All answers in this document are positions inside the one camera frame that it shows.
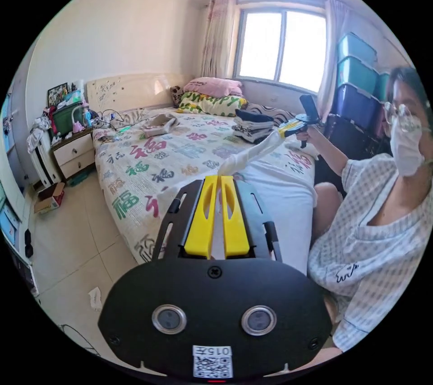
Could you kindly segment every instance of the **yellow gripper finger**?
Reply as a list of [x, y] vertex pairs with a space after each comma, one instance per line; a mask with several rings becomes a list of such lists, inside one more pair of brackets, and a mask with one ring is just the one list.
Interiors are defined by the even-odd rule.
[[[249, 242], [233, 176], [221, 176], [221, 197], [225, 257], [245, 256], [249, 252]], [[228, 216], [227, 204], [232, 213], [231, 218]]]
[[217, 186], [217, 175], [206, 176], [184, 247], [185, 252], [191, 256], [211, 258]]
[[285, 137], [285, 133], [287, 130], [293, 129], [295, 127], [301, 126], [303, 124], [302, 121], [297, 119], [290, 119], [288, 122], [285, 122], [284, 124], [281, 124], [278, 127], [278, 133], [281, 138]]

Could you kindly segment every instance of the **window frame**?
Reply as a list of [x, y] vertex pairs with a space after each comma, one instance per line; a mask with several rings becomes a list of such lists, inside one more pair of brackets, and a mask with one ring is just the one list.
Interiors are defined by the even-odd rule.
[[[239, 29], [238, 29], [238, 39], [236, 43], [236, 52], [235, 52], [235, 62], [233, 67], [233, 80], [237, 81], [247, 81], [247, 82], [255, 82], [255, 83], [264, 83], [270, 84], [273, 86], [283, 87], [286, 89], [298, 91], [301, 93], [309, 93], [312, 95], [317, 95], [317, 92], [313, 92], [312, 90], [305, 89], [303, 87], [298, 87], [289, 83], [282, 83], [279, 81], [281, 75], [281, 67], [283, 63], [283, 54], [284, 54], [284, 46], [286, 41], [286, 23], [287, 23], [287, 15], [286, 12], [300, 12], [303, 14], [317, 15], [325, 19], [326, 25], [326, 15], [325, 13], [319, 13], [315, 11], [310, 11], [302, 8], [290, 8], [283, 6], [266, 6], [266, 7], [256, 7], [256, 8], [242, 8], [240, 10], [240, 18], [239, 18]], [[281, 31], [280, 31], [280, 44], [278, 48], [278, 56], [276, 60], [276, 68], [274, 79], [270, 80], [267, 78], [258, 78], [258, 77], [246, 77], [240, 75], [240, 61], [241, 61], [241, 53], [244, 49], [244, 38], [245, 38], [245, 28], [247, 23], [247, 15], [250, 13], [277, 13], [281, 14]]]

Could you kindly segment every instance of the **white face mask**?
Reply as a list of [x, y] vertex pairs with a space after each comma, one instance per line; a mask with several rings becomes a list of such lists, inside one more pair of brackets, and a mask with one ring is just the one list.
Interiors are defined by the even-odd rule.
[[421, 121], [416, 117], [412, 117], [409, 131], [401, 129], [397, 118], [392, 122], [391, 151], [401, 176], [413, 176], [423, 164], [433, 162], [433, 160], [425, 161], [419, 151], [419, 141], [423, 131], [430, 131], [430, 129], [423, 128]]

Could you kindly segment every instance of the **hair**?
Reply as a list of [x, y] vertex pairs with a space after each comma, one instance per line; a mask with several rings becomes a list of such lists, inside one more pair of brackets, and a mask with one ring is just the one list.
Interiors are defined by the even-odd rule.
[[428, 124], [432, 129], [433, 134], [433, 111], [430, 107], [427, 93], [424, 89], [421, 78], [416, 72], [416, 69], [410, 66], [399, 66], [391, 71], [391, 73], [389, 74], [386, 89], [386, 99], [389, 102], [392, 102], [394, 99], [394, 83], [397, 80], [407, 84], [416, 93], [418, 99], [421, 101], [424, 107], [428, 119]]

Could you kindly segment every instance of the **picture frame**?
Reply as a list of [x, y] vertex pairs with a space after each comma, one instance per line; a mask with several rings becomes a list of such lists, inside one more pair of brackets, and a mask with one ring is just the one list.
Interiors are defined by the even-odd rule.
[[63, 101], [63, 98], [68, 95], [69, 87], [67, 83], [60, 84], [48, 90], [46, 93], [47, 105], [58, 105]]

